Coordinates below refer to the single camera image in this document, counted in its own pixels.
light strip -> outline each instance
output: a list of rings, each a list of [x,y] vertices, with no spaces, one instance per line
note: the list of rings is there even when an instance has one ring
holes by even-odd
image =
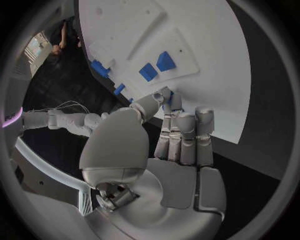
[[[21,117],[22,113],[23,113],[23,108],[21,107],[20,111],[15,116],[13,116],[11,119],[9,119],[3,123],[2,128],[5,128],[5,127],[13,124],[15,121],[17,121]]]

